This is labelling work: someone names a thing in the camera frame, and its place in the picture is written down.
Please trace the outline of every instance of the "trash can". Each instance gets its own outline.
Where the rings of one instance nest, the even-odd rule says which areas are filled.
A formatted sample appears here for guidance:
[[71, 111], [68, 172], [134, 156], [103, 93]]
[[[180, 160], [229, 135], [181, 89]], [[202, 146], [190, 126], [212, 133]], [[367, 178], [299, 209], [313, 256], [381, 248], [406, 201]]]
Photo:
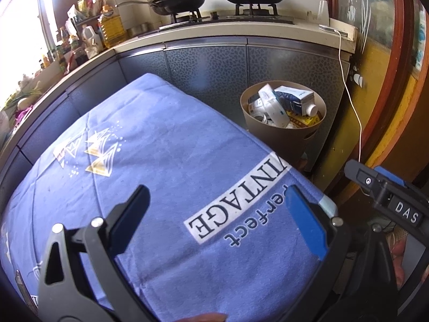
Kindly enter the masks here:
[[289, 81], [265, 81], [257, 83], [246, 89], [240, 98], [240, 104], [243, 110], [244, 117], [246, 119], [247, 128], [250, 133], [262, 140], [267, 144], [271, 149], [273, 149], [279, 156], [284, 158], [287, 162], [292, 165], [295, 165], [308, 144], [312, 141], [317, 129], [320, 127], [321, 123], [326, 116], [326, 104], [315, 92], [315, 104], [322, 117], [320, 122], [316, 123], [311, 127], [297, 128], [297, 129], [287, 129], [279, 128], [266, 125], [257, 119], [251, 117], [248, 112], [248, 100], [249, 98], [258, 93], [258, 91], [269, 84], [273, 89], [276, 89], [280, 86], [287, 86], [292, 88], [297, 88], [301, 90], [311, 90], [310, 88], [299, 85], [298, 83], [289, 82]]

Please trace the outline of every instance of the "gray cabinet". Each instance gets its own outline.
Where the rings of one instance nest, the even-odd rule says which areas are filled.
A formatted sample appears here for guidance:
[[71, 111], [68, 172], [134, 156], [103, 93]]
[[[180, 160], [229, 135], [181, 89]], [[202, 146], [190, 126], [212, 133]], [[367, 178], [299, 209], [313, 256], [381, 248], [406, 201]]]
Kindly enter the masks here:
[[98, 66], [79, 83], [66, 92], [81, 116], [127, 84], [117, 61]]
[[172, 84], [245, 127], [240, 96], [247, 88], [246, 47], [167, 49]]
[[[333, 121], [344, 90], [340, 64], [334, 54], [319, 55], [281, 47], [247, 47], [249, 85], [270, 80], [286, 80], [300, 83], [316, 91], [325, 101], [327, 115], [307, 147], [306, 170], [314, 166]], [[344, 73], [349, 64], [343, 62]]]
[[151, 73], [171, 82], [167, 59], [161, 49], [135, 50], [133, 53], [122, 55], [119, 59], [127, 83], [140, 76]]
[[19, 141], [18, 146], [31, 163], [78, 118], [78, 111], [67, 94], [61, 95], [41, 114]]
[[15, 147], [0, 174], [0, 214], [33, 165]]

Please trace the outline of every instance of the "gas stove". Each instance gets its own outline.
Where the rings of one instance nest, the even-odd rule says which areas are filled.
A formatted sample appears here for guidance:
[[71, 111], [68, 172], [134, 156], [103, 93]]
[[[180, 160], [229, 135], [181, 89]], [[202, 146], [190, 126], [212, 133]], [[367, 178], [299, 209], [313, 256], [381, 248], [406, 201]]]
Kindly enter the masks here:
[[262, 8], [261, 5], [236, 5], [235, 14], [226, 16], [220, 16], [217, 12], [211, 12], [210, 16], [201, 17], [199, 10], [189, 12], [189, 14], [183, 16], [171, 15], [171, 24], [164, 25], [151, 33], [188, 27], [191, 25], [237, 21], [293, 24], [292, 17], [281, 16], [278, 14], [276, 5], [268, 5], [267, 7], [268, 8]]

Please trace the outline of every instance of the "cooking oil bottle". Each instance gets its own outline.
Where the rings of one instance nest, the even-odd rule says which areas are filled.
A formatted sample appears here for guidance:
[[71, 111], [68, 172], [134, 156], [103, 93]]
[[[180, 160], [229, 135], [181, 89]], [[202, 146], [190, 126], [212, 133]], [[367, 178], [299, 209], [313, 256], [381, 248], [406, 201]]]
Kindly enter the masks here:
[[127, 32], [122, 25], [121, 17], [115, 13], [112, 7], [103, 6], [102, 15], [98, 18], [98, 22], [107, 48], [112, 48], [127, 40]]

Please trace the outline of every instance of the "white charging cable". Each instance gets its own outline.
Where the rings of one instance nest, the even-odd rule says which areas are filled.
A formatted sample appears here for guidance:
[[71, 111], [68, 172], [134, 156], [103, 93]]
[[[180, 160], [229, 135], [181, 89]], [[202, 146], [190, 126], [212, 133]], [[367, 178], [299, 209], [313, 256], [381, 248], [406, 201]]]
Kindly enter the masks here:
[[338, 60], [340, 61], [340, 68], [341, 68], [341, 75], [342, 75], [343, 83], [344, 83], [344, 86], [346, 88], [347, 95], [349, 97], [351, 107], [352, 107], [352, 109], [354, 111], [354, 114], [356, 115], [357, 122], [359, 122], [359, 159], [358, 160], [360, 162], [360, 157], [361, 157], [361, 154], [362, 154], [362, 123], [360, 122], [359, 115], [357, 114], [357, 111], [356, 111], [356, 109], [355, 109], [355, 107], [353, 105], [353, 101], [351, 100], [350, 91], [348, 90], [348, 87], [347, 87], [347, 84], [346, 84], [346, 80], [344, 79], [344, 70], [343, 70], [343, 65], [341, 63], [341, 34], [340, 34], [340, 32], [338, 30], [334, 30], [334, 31], [340, 37], [340, 48], [338, 49]]

